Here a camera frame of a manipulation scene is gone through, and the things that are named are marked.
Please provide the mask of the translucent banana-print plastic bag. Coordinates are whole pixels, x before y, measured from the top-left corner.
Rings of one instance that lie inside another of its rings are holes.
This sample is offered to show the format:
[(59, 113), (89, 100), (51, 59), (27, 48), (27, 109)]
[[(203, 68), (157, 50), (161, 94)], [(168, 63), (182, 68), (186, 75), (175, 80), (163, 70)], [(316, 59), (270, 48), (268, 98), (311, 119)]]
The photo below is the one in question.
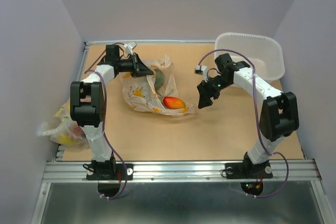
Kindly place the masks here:
[[(165, 96), (180, 98), (174, 76), (174, 63), (169, 56), (162, 59), (143, 60), (154, 75), (134, 78), (130, 73), (121, 74), (122, 94), (126, 103), (135, 111), (152, 112), (167, 116), (184, 116), (195, 114), (195, 105), (185, 102), (184, 109), (168, 109), (163, 104)], [(164, 73), (164, 85), (156, 90), (154, 88), (155, 70)]]

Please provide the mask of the green fake melon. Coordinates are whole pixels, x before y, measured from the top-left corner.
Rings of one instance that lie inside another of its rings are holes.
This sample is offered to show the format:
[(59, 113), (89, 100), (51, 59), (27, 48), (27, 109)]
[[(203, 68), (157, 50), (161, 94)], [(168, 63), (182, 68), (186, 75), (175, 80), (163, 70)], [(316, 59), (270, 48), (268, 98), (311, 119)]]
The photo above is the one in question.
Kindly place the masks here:
[(156, 68), (154, 70), (155, 70), (154, 88), (158, 90), (164, 85), (165, 77), (164, 77), (164, 73), (160, 69)]

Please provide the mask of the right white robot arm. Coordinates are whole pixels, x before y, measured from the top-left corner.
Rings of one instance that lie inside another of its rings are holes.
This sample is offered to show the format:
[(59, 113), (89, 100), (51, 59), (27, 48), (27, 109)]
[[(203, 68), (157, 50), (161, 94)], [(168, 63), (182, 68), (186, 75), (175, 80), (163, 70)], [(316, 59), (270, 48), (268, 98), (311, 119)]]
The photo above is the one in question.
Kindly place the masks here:
[(253, 98), (258, 139), (245, 153), (243, 161), (225, 169), (227, 178), (254, 178), (264, 175), (271, 178), (269, 158), (277, 146), (299, 127), (297, 98), (292, 92), (283, 92), (257, 76), (250, 60), (234, 62), (231, 51), (224, 50), (215, 58), (217, 75), (209, 77), (209, 68), (198, 64), (195, 73), (203, 77), (197, 86), (198, 108), (213, 104), (220, 92), (232, 85), (244, 89)]

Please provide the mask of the red-yellow fake mango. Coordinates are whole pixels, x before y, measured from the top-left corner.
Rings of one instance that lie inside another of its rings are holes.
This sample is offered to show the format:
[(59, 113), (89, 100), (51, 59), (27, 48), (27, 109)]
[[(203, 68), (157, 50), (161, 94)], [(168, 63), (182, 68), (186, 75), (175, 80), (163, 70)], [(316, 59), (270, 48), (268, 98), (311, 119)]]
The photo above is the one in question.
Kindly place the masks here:
[(186, 108), (186, 105), (183, 100), (177, 97), (172, 97), (172, 96), (165, 96), (163, 98), (163, 104), (166, 108), (172, 109), (172, 110)]

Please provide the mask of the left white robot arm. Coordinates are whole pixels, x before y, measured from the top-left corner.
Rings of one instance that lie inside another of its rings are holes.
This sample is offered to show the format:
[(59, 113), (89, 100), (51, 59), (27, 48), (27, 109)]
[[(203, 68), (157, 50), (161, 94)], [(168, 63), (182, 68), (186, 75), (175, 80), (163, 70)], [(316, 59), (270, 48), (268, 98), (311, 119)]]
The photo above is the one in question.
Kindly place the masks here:
[(88, 69), (89, 75), (70, 85), (70, 116), (83, 130), (92, 152), (91, 163), (85, 165), (89, 176), (110, 179), (117, 172), (115, 152), (104, 133), (107, 83), (123, 72), (134, 78), (153, 74), (134, 52), (135, 47), (134, 41), (106, 45), (105, 51)]

